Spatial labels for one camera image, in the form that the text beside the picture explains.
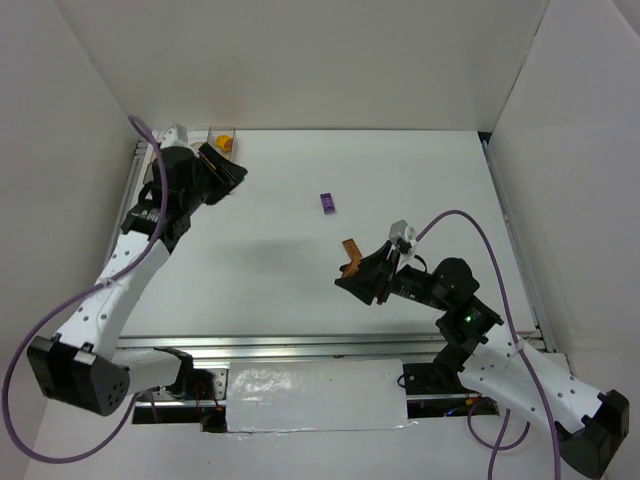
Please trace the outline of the purple lego plate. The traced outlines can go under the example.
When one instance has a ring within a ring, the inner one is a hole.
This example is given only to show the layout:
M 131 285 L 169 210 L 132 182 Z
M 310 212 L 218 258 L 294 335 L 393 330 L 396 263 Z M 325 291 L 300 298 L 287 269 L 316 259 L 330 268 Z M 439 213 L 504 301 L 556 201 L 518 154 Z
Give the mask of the purple lego plate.
M 322 193 L 320 195 L 320 201 L 322 209 L 325 215 L 331 215 L 336 213 L 336 207 L 333 200 L 333 196 L 329 193 Z

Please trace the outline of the orange lego brick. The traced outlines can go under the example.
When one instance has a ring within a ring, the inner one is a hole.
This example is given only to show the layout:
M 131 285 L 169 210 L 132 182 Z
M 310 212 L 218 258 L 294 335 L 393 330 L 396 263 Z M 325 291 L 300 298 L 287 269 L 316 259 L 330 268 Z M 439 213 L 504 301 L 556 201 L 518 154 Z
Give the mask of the orange lego brick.
M 217 136 L 215 146 L 223 152 L 229 152 L 233 148 L 233 137 L 229 135 Z

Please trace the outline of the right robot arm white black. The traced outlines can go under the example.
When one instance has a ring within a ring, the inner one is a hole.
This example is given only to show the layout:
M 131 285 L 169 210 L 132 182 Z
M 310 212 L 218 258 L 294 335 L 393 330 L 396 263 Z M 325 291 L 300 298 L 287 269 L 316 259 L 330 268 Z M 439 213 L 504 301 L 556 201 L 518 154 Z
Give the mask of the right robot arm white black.
M 387 241 L 362 256 L 353 240 L 343 247 L 349 262 L 336 286 L 367 305 L 390 296 L 443 311 L 435 325 L 446 341 L 437 364 L 461 385 L 523 417 L 559 442 L 561 459 L 599 479 L 629 431 L 629 402 L 580 381 L 519 336 L 477 296 L 469 265 L 449 257 L 428 272 L 409 265 L 410 244 Z

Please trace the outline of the brown lego tile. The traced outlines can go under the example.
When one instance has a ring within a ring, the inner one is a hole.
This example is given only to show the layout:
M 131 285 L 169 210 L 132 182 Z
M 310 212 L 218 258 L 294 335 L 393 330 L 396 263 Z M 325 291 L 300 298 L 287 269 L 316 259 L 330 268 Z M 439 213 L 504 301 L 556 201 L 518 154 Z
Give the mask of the brown lego tile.
M 359 261 L 362 258 L 360 249 L 353 238 L 344 240 L 342 245 L 350 261 Z

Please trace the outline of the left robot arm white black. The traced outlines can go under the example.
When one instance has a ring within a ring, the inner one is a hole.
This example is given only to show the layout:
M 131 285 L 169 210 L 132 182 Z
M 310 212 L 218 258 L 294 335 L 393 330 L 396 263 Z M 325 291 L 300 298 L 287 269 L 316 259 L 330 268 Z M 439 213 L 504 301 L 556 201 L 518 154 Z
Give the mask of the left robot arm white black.
M 114 413 L 128 395 L 149 389 L 185 394 L 194 370 L 191 355 L 156 347 L 136 360 L 116 363 L 116 344 L 147 285 L 189 230 L 192 214 L 217 204 L 248 173 L 207 143 L 160 152 L 91 294 L 51 338 L 35 336 L 27 348 L 46 397 L 101 416 Z

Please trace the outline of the brown lego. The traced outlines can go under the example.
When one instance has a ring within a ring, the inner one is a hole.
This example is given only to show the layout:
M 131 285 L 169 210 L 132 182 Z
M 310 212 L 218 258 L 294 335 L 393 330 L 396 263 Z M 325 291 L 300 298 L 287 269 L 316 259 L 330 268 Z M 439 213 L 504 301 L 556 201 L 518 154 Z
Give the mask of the brown lego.
M 352 259 L 348 264 L 342 265 L 339 270 L 342 278 L 353 277 L 357 274 L 361 260 L 359 258 Z

